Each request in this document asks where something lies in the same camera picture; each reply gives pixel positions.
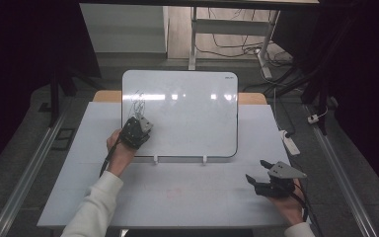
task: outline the wall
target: wall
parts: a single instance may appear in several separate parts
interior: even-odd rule
[[[95,52],[167,51],[167,7],[80,6]]]

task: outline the whiteboard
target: whiteboard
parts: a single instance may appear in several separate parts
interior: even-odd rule
[[[144,101],[154,126],[136,156],[231,157],[238,147],[238,78],[230,72],[129,70],[122,125]]]

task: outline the white device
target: white device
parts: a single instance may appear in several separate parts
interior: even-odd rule
[[[295,145],[294,141],[291,139],[291,137],[285,137],[285,134],[287,134],[286,130],[281,130],[279,132],[282,142],[284,143],[285,148],[287,148],[290,155],[298,155],[300,154],[300,150]]]
[[[313,116],[307,117],[307,121],[310,124],[312,124],[312,123],[319,121],[319,117],[317,115],[313,115]]]

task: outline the floor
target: floor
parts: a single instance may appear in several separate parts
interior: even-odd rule
[[[173,9],[172,11],[174,10],[188,11],[186,9]],[[228,15],[223,15],[223,18],[233,16],[235,11],[226,13]],[[252,14],[252,12],[247,11],[245,18],[252,17]],[[259,16],[267,17],[267,14],[265,12],[265,14],[256,15],[256,17]],[[221,53],[238,53],[236,50],[241,50],[239,48],[234,49],[235,51],[225,52],[223,48],[212,44],[211,35],[205,35],[204,37],[210,38],[210,43],[204,44],[203,39],[197,39],[200,40],[199,45],[197,42],[199,47],[208,48],[208,50],[223,50],[220,51]],[[170,57],[174,59],[139,56],[131,58],[121,56],[99,57],[104,79],[99,79],[98,82],[108,89],[119,90],[121,89],[120,78],[128,69],[187,70],[188,60],[185,58],[187,58],[186,55],[189,52],[185,48],[189,47],[186,47],[185,44],[189,42],[186,40],[188,38],[179,33],[170,35],[171,39],[183,44],[181,47],[182,52],[173,51],[170,48]],[[221,41],[222,39],[220,38],[217,39],[223,44],[234,43]],[[237,43],[243,43],[242,39],[238,37],[235,40],[239,40]],[[263,92],[270,85],[262,78],[258,62],[255,59],[250,59],[250,56],[232,60],[217,60],[215,56],[202,55],[201,53],[198,56],[201,60],[197,63],[197,70],[234,72],[239,78],[240,92],[250,85],[258,86],[247,89],[248,92]],[[278,78],[287,69],[286,66],[272,67],[271,72],[274,78]],[[92,101],[96,93],[95,89],[80,80],[75,79],[75,84],[78,88],[78,93],[73,98],[72,109],[68,112],[66,121],[62,125],[62,128],[73,130],[78,128],[88,102]],[[303,170],[309,176],[307,184],[305,183],[304,185],[307,187],[310,202],[324,235],[362,236],[333,171],[329,168],[327,158],[314,134],[313,126],[306,121],[308,114],[305,111],[305,105],[301,104],[299,99],[302,90],[303,88],[298,88],[275,102],[272,94],[267,98],[268,103],[277,114],[278,124],[286,130],[295,129],[295,134],[292,138],[301,151],[301,155],[290,157],[292,165]],[[0,156],[0,211],[47,129],[49,112],[40,109],[43,103],[49,103],[48,86],[40,88],[32,94],[31,106],[24,121]],[[308,105],[308,108],[310,110],[315,109],[313,105]],[[353,187],[364,204],[379,236],[379,179],[365,158],[353,145],[353,142],[348,139],[339,127],[333,115],[335,109],[335,107],[330,107],[327,114],[328,138],[340,157],[341,163],[347,171]],[[50,236],[51,234],[58,234],[57,231],[52,233],[48,229],[37,228],[36,225],[67,155],[67,150],[60,149],[65,145],[68,144],[62,140],[53,142],[52,149],[47,154],[7,236]],[[253,234],[255,236],[283,236],[284,228],[279,226],[254,229]],[[110,230],[107,236],[115,235],[117,236],[117,232]]]
[[[168,57],[174,59],[188,58],[190,55],[191,33],[190,8],[169,7],[169,15],[170,28],[168,39]],[[266,22],[268,15],[269,11],[265,10],[197,8],[198,19],[232,19],[233,21]],[[196,57],[210,59],[223,59],[229,57],[236,59],[255,59],[252,51],[248,51],[248,54],[246,55],[241,55],[245,52],[243,49],[248,50],[252,46],[261,45],[261,42],[263,41],[264,37],[197,34],[195,45],[202,51],[210,52],[198,51],[196,53]],[[283,51],[283,49],[273,43],[268,48],[268,52],[272,55],[281,51]],[[224,56],[213,54],[211,52],[219,53]],[[289,55],[280,55],[279,59],[284,58],[284,56]]]

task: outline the robotic hand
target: robotic hand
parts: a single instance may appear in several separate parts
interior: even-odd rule
[[[246,175],[248,183],[254,186],[255,193],[268,198],[292,197],[296,199],[304,209],[303,221],[306,221],[308,207],[306,202],[294,193],[296,185],[293,179],[307,178],[307,175],[280,161],[276,164],[269,164],[267,161],[261,160],[261,165],[268,169],[269,183],[258,183],[254,178]]]
[[[127,146],[138,150],[149,139],[152,127],[153,124],[145,117],[131,117],[125,123],[118,138]]]
[[[118,136],[118,139],[115,142],[115,145],[110,149],[109,154],[104,161],[103,167],[101,167],[100,177],[103,175],[104,171],[107,169],[107,166],[114,154],[116,146],[122,142],[125,145],[138,150],[144,142],[146,142],[150,135],[149,132],[153,127],[153,123],[151,123],[145,117],[138,115],[136,117],[131,117],[125,123],[122,128],[121,133]]]

